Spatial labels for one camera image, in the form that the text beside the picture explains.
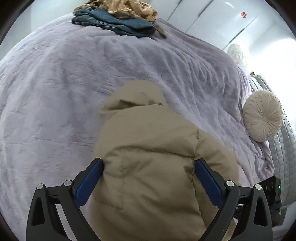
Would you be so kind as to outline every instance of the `quilted bedspread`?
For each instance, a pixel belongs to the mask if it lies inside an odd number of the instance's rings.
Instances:
[[[272,176],[268,142],[251,140],[243,124],[248,79],[225,53],[162,20],[167,39],[138,39],[72,17],[37,29],[0,62],[0,211],[20,241],[36,186],[61,185],[88,166],[98,110],[131,80],[156,83],[173,111],[232,150],[242,185]],[[87,219],[88,205],[82,212]]]
[[[269,90],[263,75],[250,79],[252,91]],[[283,110],[283,124],[276,136],[269,140],[274,162],[274,174],[282,180],[283,207],[296,201],[296,131]]]

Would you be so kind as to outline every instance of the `orange striped cloth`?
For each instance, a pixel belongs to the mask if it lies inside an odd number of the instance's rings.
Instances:
[[[140,0],[99,0],[87,1],[82,6],[77,7],[74,12],[79,11],[81,8],[102,8],[110,14],[115,14],[118,11],[130,13],[136,18],[143,18],[150,22],[155,22],[157,18],[157,11],[149,4]]]

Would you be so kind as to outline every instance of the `quilted fabric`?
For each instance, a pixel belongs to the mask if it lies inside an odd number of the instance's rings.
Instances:
[[[252,92],[258,90],[274,91],[262,75],[249,79]],[[283,123],[279,132],[269,140],[274,162],[274,174],[282,180],[283,206],[296,201],[296,131],[283,110]]]

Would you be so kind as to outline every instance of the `red decoration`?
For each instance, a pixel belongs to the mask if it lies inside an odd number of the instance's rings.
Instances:
[[[246,17],[247,17],[247,14],[246,14],[245,12],[241,12],[241,16],[242,16],[243,18],[246,18]]]

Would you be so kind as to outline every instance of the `blue gripper pad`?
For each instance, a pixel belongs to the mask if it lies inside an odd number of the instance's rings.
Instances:
[[[103,171],[104,171],[104,163],[100,159],[88,172],[86,177],[83,179],[83,181],[77,188],[75,199],[74,199],[74,204],[77,207],[80,207],[86,204],[92,191],[94,190],[94,188],[96,187],[96,184],[98,183],[100,177],[102,176]]]
[[[195,174],[200,180],[211,203],[221,209],[224,205],[222,199],[222,191],[219,188],[218,184],[215,182],[214,177],[210,174],[210,172],[199,159],[195,163]]]

